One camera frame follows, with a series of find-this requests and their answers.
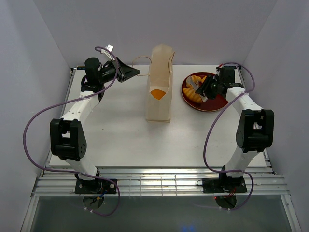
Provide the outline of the beige paper bag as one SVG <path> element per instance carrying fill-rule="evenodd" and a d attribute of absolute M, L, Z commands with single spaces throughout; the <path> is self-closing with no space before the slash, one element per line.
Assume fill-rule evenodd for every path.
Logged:
<path fill-rule="evenodd" d="M 171 120 L 171 101 L 173 89 L 173 48 L 160 44 L 152 49 L 147 57 L 150 61 L 147 74 L 147 92 L 145 119 L 148 122 L 165 122 Z"/>

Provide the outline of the round flower-shaped bread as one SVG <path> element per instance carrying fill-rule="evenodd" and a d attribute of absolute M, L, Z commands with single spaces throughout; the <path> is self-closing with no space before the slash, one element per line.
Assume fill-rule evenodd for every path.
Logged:
<path fill-rule="evenodd" d="M 163 91 L 163 90 L 160 90 L 160 89 L 153 89 L 153 90 L 150 92 L 150 94 L 151 94 L 155 99 L 160 100 L 160 99 L 162 99 L 162 98 L 165 96 L 166 92 Z"/>

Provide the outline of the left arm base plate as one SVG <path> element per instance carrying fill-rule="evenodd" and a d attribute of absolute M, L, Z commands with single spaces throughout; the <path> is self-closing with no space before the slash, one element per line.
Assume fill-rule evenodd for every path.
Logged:
<path fill-rule="evenodd" d="M 102 179 L 93 179 L 93 180 L 83 180 L 78 179 L 75 185 L 75 194 L 115 194 L 117 179 L 102 180 Z"/>

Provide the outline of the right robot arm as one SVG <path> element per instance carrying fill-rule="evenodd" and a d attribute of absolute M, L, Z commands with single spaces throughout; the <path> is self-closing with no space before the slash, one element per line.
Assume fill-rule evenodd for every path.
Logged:
<path fill-rule="evenodd" d="M 254 157 L 273 143 L 274 112 L 256 104 L 241 83 L 235 81 L 235 67 L 226 63 L 216 68 L 215 75 L 207 75 L 203 82 L 192 82 L 195 93 L 203 101 L 218 95 L 238 112 L 237 147 L 226 165 L 218 171 L 218 178 L 203 178 L 204 193 L 245 193 L 245 170 Z"/>

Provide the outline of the curved croissant bread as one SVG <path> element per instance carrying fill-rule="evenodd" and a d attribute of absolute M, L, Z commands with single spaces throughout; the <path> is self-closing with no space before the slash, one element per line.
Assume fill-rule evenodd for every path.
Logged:
<path fill-rule="evenodd" d="M 191 84 L 191 83 L 195 83 L 196 85 L 201 85 L 206 79 L 206 76 L 197 76 L 197 75 L 191 75 L 189 77 L 187 77 L 186 79 L 186 83 L 187 84 Z"/>

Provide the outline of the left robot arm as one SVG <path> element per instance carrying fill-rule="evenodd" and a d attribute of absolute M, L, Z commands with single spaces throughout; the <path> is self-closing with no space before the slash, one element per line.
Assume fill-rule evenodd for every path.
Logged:
<path fill-rule="evenodd" d="M 51 152 L 75 170 L 75 193 L 95 194 L 103 190 L 107 181 L 98 178 L 99 170 L 86 157 L 87 142 L 83 124 L 91 111 L 100 103 L 107 82 L 120 83 L 140 74 L 140 70 L 112 59 L 102 64 L 98 58 L 84 62 L 85 76 L 81 80 L 80 101 L 60 118 L 50 122 Z"/>

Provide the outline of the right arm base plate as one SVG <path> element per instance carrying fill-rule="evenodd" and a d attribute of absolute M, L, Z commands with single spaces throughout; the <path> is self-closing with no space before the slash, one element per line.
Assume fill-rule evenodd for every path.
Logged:
<path fill-rule="evenodd" d="M 219 178 L 203 178 L 203 193 L 246 193 L 247 187 L 243 177 L 228 178 L 227 180 Z"/>

